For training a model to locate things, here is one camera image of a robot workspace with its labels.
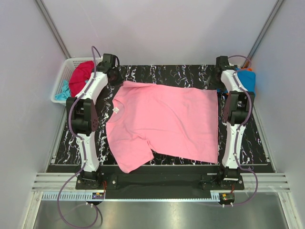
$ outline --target white laundry basket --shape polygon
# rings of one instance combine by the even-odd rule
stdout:
[[[96,58],[96,64],[98,62],[100,62],[101,60],[102,60],[101,58]],[[56,100],[55,95],[61,93],[63,81],[66,80],[69,82],[75,68],[80,63],[83,63],[86,61],[93,61],[93,58],[92,57],[80,57],[80,58],[70,58],[70,59],[65,60],[65,62],[61,66],[61,70],[57,76],[55,86],[52,91],[51,100],[53,103],[62,104],[64,106],[66,105],[65,100]]]

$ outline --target pink shirt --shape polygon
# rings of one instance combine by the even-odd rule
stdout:
[[[217,163],[218,102],[212,90],[125,81],[113,99],[106,133],[129,173],[159,154]]]

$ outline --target black and white patterned surface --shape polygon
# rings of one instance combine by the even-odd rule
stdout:
[[[213,71],[214,65],[133,65],[121,66],[124,79],[140,83],[157,83],[175,87],[195,87],[206,89],[206,80]],[[98,158],[102,165],[116,165],[109,149],[105,124],[112,115],[112,99],[120,86],[107,85],[96,102],[99,116],[99,127],[95,132],[95,142]],[[226,123],[223,122],[225,94],[218,94],[218,161],[223,158],[226,142]],[[189,160],[181,157],[153,153],[154,159],[147,165],[204,165],[206,162]],[[55,164],[78,165],[81,157],[75,138],[70,134],[65,124]],[[264,149],[253,117],[247,123],[242,141],[242,164],[266,164]]]

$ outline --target shirt tag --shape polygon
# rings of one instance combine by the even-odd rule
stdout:
[[[113,112],[115,112],[116,114],[119,112],[119,109],[118,109],[117,107],[113,108],[112,110],[113,110]]]

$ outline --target white panel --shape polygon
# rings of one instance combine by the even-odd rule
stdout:
[[[254,57],[255,106],[300,216],[305,215],[304,12],[305,1],[286,1]]]
[[[0,1],[0,21],[0,228],[16,229],[63,112],[50,93],[64,58],[33,0]]]
[[[249,53],[276,0],[44,2],[74,57],[95,45],[122,64],[214,64]]]

